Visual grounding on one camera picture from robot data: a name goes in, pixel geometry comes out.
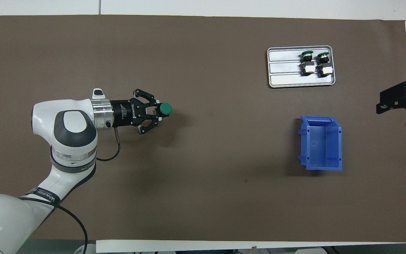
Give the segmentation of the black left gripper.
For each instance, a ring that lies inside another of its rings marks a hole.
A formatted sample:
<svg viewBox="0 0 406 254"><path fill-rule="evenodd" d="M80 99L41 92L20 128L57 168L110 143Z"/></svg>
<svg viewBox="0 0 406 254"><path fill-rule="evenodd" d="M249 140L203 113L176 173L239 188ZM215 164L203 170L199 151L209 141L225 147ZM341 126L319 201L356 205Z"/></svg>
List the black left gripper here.
<svg viewBox="0 0 406 254"><path fill-rule="evenodd" d="M139 134L146 134L150 130L158 126L159 122L164 118L161 114L161 104L156 100L155 96L141 89L133 91L133 99L129 100L111 100L114 121L112 126L136 126ZM147 114L148 110L153 111L152 114ZM141 122L150 120L150 124L143 126Z"/></svg>

